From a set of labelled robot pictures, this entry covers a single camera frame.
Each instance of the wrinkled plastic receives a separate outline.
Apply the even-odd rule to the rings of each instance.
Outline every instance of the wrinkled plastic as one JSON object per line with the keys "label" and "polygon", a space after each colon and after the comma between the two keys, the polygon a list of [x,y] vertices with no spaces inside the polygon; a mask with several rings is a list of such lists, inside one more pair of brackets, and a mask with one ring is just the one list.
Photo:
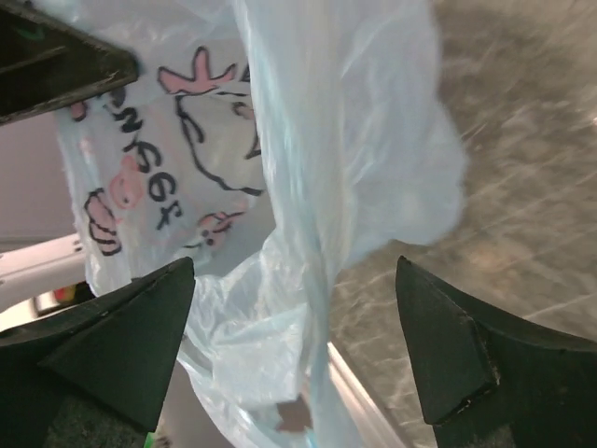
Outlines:
{"label": "wrinkled plastic", "polygon": [[[185,129],[185,121],[173,120],[172,111],[173,96],[185,88],[185,62],[196,62],[201,47],[211,54],[235,49],[207,70],[222,79],[232,64],[242,65],[242,40],[252,93],[243,100],[255,108],[276,228],[259,252],[229,274],[198,276],[179,359],[206,411],[237,447],[361,446],[328,373],[334,280],[391,239],[435,241],[462,208],[465,156],[436,98],[440,58],[429,6],[420,0],[43,0],[40,6],[136,52],[144,74],[126,90],[126,105],[143,117],[144,138],[161,139],[162,167],[170,159],[184,160],[185,141],[173,135]],[[197,84],[197,72],[186,70],[187,82]],[[235,69],[226,83],[241,84],[239,75]],[[215,234],[221,221],[201,224],[201,213],[222,209],[231,216],[240,210],[248,220],[258,209],[251,205],[267,200],[240,190],[251,184],[259,189],[260,173],[247,173],[236,162],[247,146],[232,143],[253,140],[251,128],[238,120],[242,113],[233,119],[223,112],[233,104],[217,96],[230,91],[226,83],[194,95],[187,91],[181,101],[203,100],[185,111],[201,114],[206,135],[210,127],[221,135],[211,151],[200,147],[200,153],[214,155],[207,160],[210,170],[219,169],[237,190],[220,191],[197,180],[188,159],[179,163],[183,191],[201,205],[185,204],[178,227],[162,233],[147,225],[155,226],[160,216],[155,204],[143,199],[118,209],[105,194],[114,179],[137,176],[145,163],[139,155],[123,162],[119,151],[126,139],[111,135],[109,102],[122,97],[79,108],[88,114],[79,123],[72,110],[59,114],[76,226],[90,251],[88,280],[97,291],[184,255],[181,245],[197,236],[193,232],[201,237],[205,226]],[[127,195],[142,196],[134,194],[134,182],[122,185]],[[95,212],[89,213],[90,206]],[[106,222],[114,222],[109,231]],[[106,255],[117,247],[119,252]],[[193,256],[198,273],[204,272],[209,257]],[[312,431],[276,431],[275,404],[295,399],[305,382]]]}

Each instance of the marble floor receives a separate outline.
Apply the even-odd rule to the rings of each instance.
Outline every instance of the marble floor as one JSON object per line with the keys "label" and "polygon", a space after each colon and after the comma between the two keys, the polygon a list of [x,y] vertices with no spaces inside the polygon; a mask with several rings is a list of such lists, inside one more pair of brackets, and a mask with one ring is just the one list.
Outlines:
{"label": "marble floor", "polygon": [[441,96],[471,163],[460,225],[342,273],[333,333],[417,448],[422,419],[394,292],[405,255],[541,325],[597,340],[597,3],[439,0]]}

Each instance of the black triangular gripper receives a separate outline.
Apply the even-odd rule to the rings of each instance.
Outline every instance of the black triangular gripper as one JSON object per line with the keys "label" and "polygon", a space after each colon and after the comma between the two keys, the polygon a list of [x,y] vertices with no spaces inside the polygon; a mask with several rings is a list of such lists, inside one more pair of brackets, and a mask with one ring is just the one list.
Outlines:
{"label": "black triangular gripper", "polygon": [[0,2],[0,125],[71,105],[138,78],[124,50],[16,2]]}
{"label": "black triangular gripper", "polygon": [[439,448],[597,446],[597,343],[506,313],[404,258],[396,295]]}
{"label": "black triangular gripper", "polygon": [[180,259],[1,332],[0,446],[108,446],[155,430],[194,285],[192,261]]}

